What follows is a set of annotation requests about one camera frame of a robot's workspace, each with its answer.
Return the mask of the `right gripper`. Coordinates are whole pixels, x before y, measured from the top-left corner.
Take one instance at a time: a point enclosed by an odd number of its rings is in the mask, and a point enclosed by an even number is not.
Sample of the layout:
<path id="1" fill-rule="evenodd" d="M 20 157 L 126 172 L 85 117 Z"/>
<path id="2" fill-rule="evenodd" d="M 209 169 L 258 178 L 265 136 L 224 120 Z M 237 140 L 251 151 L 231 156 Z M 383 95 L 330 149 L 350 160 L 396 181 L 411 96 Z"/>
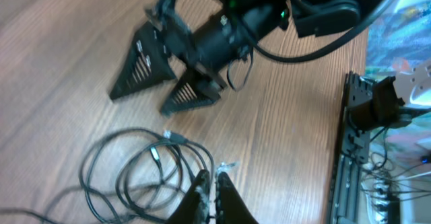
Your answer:
<path id="1" fill-rule="evenodd" d="M 242 58 L 242 36 L 223 10 L 211 15 L 192 32 L 175 11 L 161 14 L 162 32 L 171 52 L 187 69 L 160 108 L 164 116 L 215 104 L 228 86 L 219 72 Z M 169 65 L 170 53 L 160 32 L 146 22 L 134 33 L 123 68 L 109 97 L 117 100 L 176 79 Z"/>

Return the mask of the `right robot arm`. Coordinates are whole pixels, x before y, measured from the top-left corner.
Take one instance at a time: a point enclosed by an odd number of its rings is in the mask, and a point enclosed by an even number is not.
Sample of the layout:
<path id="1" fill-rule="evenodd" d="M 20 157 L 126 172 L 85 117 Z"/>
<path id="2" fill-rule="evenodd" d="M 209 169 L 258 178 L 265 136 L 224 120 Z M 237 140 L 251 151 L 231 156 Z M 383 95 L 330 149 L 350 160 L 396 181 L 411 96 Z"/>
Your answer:
<path id="1" fill-rule="evenodd" d="M 299 37 L 348 31 L 354 37 L 384 0 L 216 0 L 221 9 L 196 30 L 176 11 L 177 0 L 145 10 L 125 62 L 109 93 L 119 100 L 176 81 L 160 109 L 164 115 L 215 104 L 233 83 L 222 76 L 236 61 L 252 61 L 257 43 L 275 29 L 296 26 Z"/>

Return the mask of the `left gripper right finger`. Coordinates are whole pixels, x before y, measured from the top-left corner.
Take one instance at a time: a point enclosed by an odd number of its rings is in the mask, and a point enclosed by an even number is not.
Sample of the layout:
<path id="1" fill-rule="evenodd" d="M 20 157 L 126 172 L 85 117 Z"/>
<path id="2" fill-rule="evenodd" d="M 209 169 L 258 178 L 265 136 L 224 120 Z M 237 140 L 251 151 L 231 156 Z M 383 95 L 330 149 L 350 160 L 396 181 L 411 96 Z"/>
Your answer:
<path id="1" fill-rule="evenodd" d="M 258 224 L 226 172 L 216 177 L 215 221 L 217 224 Z"/>

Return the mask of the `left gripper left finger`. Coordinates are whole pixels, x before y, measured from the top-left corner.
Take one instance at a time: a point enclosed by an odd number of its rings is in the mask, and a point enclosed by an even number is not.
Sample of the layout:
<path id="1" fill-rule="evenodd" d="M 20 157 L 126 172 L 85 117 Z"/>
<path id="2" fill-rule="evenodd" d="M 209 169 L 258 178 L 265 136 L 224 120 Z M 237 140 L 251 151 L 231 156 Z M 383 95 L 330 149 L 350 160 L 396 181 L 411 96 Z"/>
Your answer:
<path id="1" fill-rule="evenodd" d="M 206 224 L 209 222 L 210 173 L 201 170 L 176 210 L 165 224 Z"/>

